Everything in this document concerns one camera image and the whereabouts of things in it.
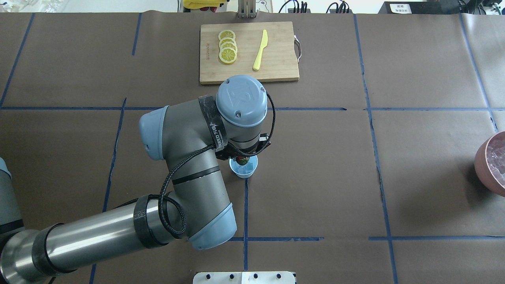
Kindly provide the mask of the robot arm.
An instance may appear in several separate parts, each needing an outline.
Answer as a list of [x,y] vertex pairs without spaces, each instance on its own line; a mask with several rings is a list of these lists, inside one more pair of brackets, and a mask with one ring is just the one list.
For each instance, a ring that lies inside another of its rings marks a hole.
[[231,239],[233,205],[218,160],[258,155],[273,133],[261,133],[273,100],[252,76],[226,79],[216,95],[164,106],[139,120],[148,156],[169,173],[159,194],[43,230],[26,230],[1,160],[1,283],[43,284],[77,269],[186,238],[206,250]]

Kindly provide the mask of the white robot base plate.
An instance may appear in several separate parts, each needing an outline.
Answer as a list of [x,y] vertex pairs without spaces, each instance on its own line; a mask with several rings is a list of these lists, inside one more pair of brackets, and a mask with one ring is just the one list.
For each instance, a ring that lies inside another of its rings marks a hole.
[[296,273],[290,271],[224,271],[200,272],[193,284],[296,284]]

